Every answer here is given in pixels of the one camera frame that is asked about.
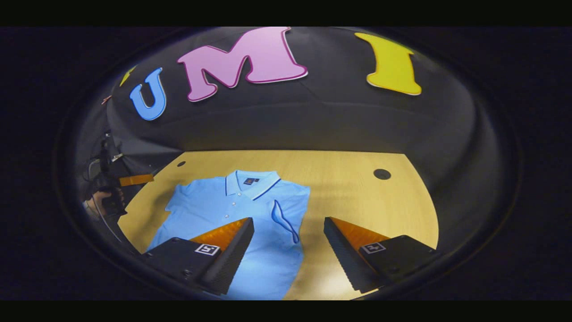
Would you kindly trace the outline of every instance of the shirt collar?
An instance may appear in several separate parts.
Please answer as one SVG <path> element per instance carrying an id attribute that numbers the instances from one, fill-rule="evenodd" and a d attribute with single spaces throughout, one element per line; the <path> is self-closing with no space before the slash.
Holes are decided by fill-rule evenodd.
<path id="1" fill-rule="evenodd" d="M 260 178 L 258 183 L 254 186 L 243 190 L 240 190 L 239 186 L 239 178 L 238 176 L 256 176 Z M 249 171 L 240 171 L 236 170 L 231 174 L 227 175 L 225 178 L 225 194 L 226 195 L 233 195 L 236 193 L 243 193 L 244 195 L 248 196 L 248 198 L 252 200 L 256 200 L 258 197 L 265 194 L 268 190 L 270 190 L 278 181 L 280 181 L 280 177 L 276 171 L 270 172 L 249 172 Z"/>

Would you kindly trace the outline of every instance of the yellow letter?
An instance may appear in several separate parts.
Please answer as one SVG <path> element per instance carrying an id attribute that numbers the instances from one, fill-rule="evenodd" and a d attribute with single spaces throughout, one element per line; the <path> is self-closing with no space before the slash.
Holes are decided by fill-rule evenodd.
<path id="1" fill-rule="evenodd" d="M 421 86 L 415 82 L 409 58 L 409 55 L 413 55 L 412 51 L 380 37 L 363 33 L 355 35 L 369 42 L 374 49 L 375 73 L 367 76 L 370 85 L 409 95 L 421 94 Z"/>
<path id="2" fill-rule="evenodd" d="M 123 83 L 125 83 L 125 81 L 127 80 L 127 78 L 129 78 L 129 75 L 131 75 L 131 72 L 135 69 L 135 67 L 137 67 L 137 65 L 135 65 L 132 69 L 129 69 L 125 75 L 123 76 L 123 79 L 121 80 L 121 83 L 119 84 L 119 87 L 121 87 L 121 85 L 123 85 Z"/>

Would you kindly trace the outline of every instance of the hand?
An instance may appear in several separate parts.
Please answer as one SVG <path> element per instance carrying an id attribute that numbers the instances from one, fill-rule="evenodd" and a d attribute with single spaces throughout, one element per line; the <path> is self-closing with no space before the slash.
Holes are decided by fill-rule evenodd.
<path id="1" fill-rule="evenodd" d="M 121 189 L 117 188 L 117 191 L 119 192 L 119 196 L 121 197 L 121 202 L 123 203 L 123 201 L 125 200 L 125 197 L 123 196 L 123 191 L 121 191 Z M 96 193 L 93 194 L 93 198 L 88 200 L 88 206 L 95 212 L 97 213 L 97 210 L 99 209 L 100 213 L 102 216 L 106 216 L 107 215 L 107 210 L 105 210 L 104 206 L 103 206 L 103 199 L 105 198 L 109 198 L 111 197 L 111 193 L 106 193 L 103 191 L 98 191 Z"/>

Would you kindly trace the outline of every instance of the orange soft pad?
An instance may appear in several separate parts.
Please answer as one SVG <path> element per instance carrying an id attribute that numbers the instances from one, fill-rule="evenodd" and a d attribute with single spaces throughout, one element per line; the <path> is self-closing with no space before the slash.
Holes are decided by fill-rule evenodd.
<path id="1" fill-rule="evenodd" d="M 344 237 L 352 245 L 356 252 L 359 252 L 359 248 L 363 245 L 372 244 L 374 242 L 380 242 L 389 239 L 384 235 L 378 234 L 375 231 L 356 226 L 353 223 L 343 221 L 334 217 L 330 217 L 337 228 L 341 231 Z"/>
<path id="2" fill-rule="evenodd" d="M 243 226 L 244 222 L 248 218 L 243 218 L 235 222 L 231 222 L 222 227 L 213 229 L 207 233 L 194 237 L 190 241 L 198 242 L 200 244 L 208 244 L 220 247 L 221 252 L 228 247 L 228 245 L 234 239 L 236 233 Z"/>

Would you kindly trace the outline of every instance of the shirt placket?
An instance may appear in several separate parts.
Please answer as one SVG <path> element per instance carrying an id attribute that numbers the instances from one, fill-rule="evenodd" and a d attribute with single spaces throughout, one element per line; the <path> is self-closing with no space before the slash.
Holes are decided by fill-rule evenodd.
<path id="1" fill-rule="evenodd" d="M 244 203 L 244 195 L 242 193 L 236 193 L 230 196 L 227 200 L 229 206 L 227 207 L 227 213 L 224 215 L 224 218 L 228 220 L 238 220 L 234 219 L 237 218 L 237 214 L 239 213 L 241 206 Z"/>

